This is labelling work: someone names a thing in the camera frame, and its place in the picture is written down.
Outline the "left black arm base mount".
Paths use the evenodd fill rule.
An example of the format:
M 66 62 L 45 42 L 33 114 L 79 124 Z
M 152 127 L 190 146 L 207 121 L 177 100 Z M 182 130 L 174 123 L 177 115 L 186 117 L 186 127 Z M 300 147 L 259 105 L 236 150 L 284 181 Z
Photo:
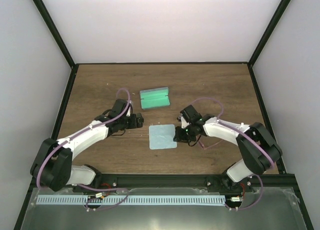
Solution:
M 102 175 L 96 176 L 86 187 L 78 185 L 72 187 L 74 193 L 98 193 L 104 192 L 105 189 L 112 189 L 112 191 L 105 191 L 105 193 L 116 192 L 116 187 L 113 186 L 113 183 L 105 182 Z

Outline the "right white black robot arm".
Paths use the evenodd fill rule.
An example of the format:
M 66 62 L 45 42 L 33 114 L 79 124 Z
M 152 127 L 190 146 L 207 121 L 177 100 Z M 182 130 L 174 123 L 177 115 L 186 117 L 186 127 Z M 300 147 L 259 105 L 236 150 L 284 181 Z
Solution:
M 184 108 L 177 119 L 181 122 L 173 137 L 177 143 L 192 147 L 201 137 L 212 137 L 238 147 L 242 159 L 225 170 L 221 180 L 223 188 L 229 192 L 236 190 L 243 179 L 262 175 L 273 168 L 283 155 L 276 140 L 260 122 L 238 124 L 212 114 L 202 116 L 192 105 Z

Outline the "blue green glasses case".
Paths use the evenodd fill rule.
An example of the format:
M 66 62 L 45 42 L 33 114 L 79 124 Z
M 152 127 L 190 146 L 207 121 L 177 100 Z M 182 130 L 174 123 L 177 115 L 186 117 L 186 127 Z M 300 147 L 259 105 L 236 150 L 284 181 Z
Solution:
M 139 94 L 140 104 L 143 110 L 167 107 L 170 105 L 168 87 L 141 90 Z

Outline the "pink transparent sunglasses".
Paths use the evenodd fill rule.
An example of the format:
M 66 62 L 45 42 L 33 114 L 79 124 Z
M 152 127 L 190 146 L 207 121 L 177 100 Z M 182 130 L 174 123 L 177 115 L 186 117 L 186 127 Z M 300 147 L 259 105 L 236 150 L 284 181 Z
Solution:
M 213 148 L 215 147 L 216 145 L 220 144 L 223 140 L 219 140 L 218 142 L 212 144 L 212 145 L 209 145 L 209 146 L 205 146 L 204 143 L 202 141 L 199 141 L 197 144 L 200 146 L 201 149 L 203 150 L 208 150 L 210 148 Z

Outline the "light blue cleaning cloth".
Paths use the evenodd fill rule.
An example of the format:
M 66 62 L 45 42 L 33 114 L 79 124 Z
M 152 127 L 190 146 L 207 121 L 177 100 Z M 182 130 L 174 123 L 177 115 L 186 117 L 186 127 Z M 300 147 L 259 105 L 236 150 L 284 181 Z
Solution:
M 177 142 L 174 141 L 175 125 L 161 124 L 150 125 L 148 128 L 149 148 L 151 150 L 164 150 L 177 148 Z

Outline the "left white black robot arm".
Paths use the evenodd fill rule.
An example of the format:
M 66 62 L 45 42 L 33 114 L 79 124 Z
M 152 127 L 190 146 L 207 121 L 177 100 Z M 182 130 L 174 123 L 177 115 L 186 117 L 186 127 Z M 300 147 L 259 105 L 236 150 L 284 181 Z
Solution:
M 117 99 L 83 129 L 60 139 L 45 139 L 30 168 L 39 187 L 57 192 L 66 185 L 83 186 L 97 192 L 102 186 L 102 173 L 91 165 L 74 165 L 74 159 L 97 142 L 121 136 L 129 129 L 142 128 L 144 118 L 134 113 L 132 102 Z

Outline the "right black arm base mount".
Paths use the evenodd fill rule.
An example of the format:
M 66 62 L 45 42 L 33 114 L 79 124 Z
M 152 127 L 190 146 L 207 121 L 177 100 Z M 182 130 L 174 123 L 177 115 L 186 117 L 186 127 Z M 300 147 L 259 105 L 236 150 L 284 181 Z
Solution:
M 233 182 L 226 175 L 215 174 L 209 175 L 205 178 L 205 185 L 209 192 L 227 194 L 241 194 L 243 191 L 249 192 L 252 190 L 244 180 L 240 182 Z

